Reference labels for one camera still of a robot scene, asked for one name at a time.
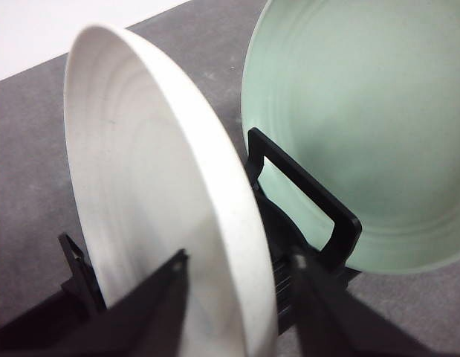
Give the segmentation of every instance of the white wall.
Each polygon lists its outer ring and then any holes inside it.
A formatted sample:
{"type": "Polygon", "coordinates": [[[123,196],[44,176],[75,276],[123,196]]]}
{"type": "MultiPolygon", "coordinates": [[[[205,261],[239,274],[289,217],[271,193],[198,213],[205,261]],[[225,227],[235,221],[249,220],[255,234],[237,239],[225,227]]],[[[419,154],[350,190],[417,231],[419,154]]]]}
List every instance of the white wall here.
{"type": "Polygon", "coordinates": [[[0,80],[69,51],[90,22],[127,27],[187,0],[0,0],[0,80]]]}

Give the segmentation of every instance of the black clip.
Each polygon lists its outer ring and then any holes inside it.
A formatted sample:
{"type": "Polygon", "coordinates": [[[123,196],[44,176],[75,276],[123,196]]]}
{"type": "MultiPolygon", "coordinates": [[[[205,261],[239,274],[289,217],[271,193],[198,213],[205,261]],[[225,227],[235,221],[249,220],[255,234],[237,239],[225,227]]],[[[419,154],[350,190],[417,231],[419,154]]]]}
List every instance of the black clip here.
{"type": "Polygon", "coordinates": [[[266,157],[332,219],[334,230],[329,241],[317,255],[317,260],[329,272],[344,267],[362,231],[358,218],[257,128],[252,128],[248,132],[248,152],[244,168],[253,188],[258,187],[257,180],[266,157]]]}

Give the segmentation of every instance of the gray carpet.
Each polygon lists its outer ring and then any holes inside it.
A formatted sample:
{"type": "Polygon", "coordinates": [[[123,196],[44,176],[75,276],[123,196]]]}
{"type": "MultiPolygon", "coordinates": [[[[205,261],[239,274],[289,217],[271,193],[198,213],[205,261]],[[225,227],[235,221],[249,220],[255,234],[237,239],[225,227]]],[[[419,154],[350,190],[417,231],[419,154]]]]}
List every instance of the gray carpet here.
{"type": "MultiPolygon", "coordinates": [[[[242,158],[242,67],[263,4],[193,0],[131,27],[188,73],[242,158]]],[[[84,245],[65,156],[64,66],[61,56],[0,82],[0,324],[69,277],[59,233],[84,245]]],[[[403,277],[362,274],[350,290],[425,344],[460,353],[460,262],[403,277]]],[[[293,330],[278,356],[299,356],[293,330]]]]}

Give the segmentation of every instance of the mint green plate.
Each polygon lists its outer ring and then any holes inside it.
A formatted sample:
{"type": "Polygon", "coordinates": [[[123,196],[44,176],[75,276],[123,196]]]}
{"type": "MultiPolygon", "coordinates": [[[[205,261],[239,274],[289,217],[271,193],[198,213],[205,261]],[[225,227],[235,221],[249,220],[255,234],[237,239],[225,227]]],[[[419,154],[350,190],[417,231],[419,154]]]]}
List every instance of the mint green plate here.
{"type": "MultiPolygon", "coordinates": [[[[460,258],[460,0],[268,2],[242,123],[360,218],[348,266],[408,273],[460,258]]],[[[332,221],[269,163],[260,183],[321,249],[332,221]]]]}

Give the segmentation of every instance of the ceramic plate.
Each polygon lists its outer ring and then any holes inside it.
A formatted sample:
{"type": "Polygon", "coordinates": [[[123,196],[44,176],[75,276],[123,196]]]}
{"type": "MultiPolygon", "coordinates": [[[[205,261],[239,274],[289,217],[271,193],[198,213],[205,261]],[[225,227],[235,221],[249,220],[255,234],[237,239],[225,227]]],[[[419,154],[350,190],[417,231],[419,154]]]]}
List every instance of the ceramic plate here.
{"type": "MultiPolygon", "coordinates": [[[[407,273],[460,258],[459,0],[270,1],[242,121],[360,218],[348,266],[407,273]]],[[[270,165],[260,182],[322,248],[333,223],[270,165]]]]}
{"type": "Polygon", "coordinates": [[[262,221],[236,151],[185,73],[127,30],[86,28],[66,68],[65,136],[106,305],[185,248],[181,356],[269,356],[276,307],[262,221]]]}

